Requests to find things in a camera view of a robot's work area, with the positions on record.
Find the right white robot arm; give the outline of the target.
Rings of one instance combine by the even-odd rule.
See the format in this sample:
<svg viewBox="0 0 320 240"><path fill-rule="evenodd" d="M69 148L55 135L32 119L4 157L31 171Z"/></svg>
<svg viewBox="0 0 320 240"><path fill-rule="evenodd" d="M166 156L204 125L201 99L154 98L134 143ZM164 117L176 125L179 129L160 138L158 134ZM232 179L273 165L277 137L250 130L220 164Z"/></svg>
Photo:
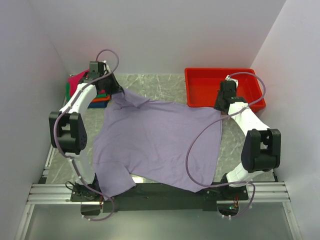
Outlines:
<svg viewBox="0 0 320 240"><path fill-rule="evenodd" d="M237 96L233 79L220 82L214 108L227 113L245 135L241 162L222 177L219 187L221 197L230 200L237 194L237 187L280 166L282 136L278 129L264 124L243 97Z"/></svg>

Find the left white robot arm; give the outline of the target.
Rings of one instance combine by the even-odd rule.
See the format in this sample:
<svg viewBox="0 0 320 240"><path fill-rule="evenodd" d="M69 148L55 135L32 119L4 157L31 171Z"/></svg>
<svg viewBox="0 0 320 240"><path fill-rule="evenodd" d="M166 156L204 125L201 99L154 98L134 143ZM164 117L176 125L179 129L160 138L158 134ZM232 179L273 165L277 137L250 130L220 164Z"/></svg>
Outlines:
<svg viewBox="0 0 320 240"><path fill-rule="evenodd" d="M82 195L88 201L99 197L100 188L93 184L96 174L84 153L88 135L83 115L101 92L111 97L123 92L123 88L106 62L91 61L88 71L77 82L69 101L59 111L51 112L48 117L51 144L68 160L75 172L76 183L84 186Z"/></svg>

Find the lavender t shirt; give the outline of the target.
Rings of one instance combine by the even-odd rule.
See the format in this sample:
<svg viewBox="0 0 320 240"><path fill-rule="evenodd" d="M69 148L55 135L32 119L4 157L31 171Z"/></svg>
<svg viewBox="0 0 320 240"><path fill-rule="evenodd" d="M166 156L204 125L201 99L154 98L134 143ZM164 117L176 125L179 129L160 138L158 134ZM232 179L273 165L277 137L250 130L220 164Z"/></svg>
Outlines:
<svg viewBox="0 0 320 240"><path fill-rule="evenodd" d="M130 90L114 94L93 142L93 168L110 197L135 186L132 175L198 192L213 182L222 136L221 114L151 100Z"/></svg>

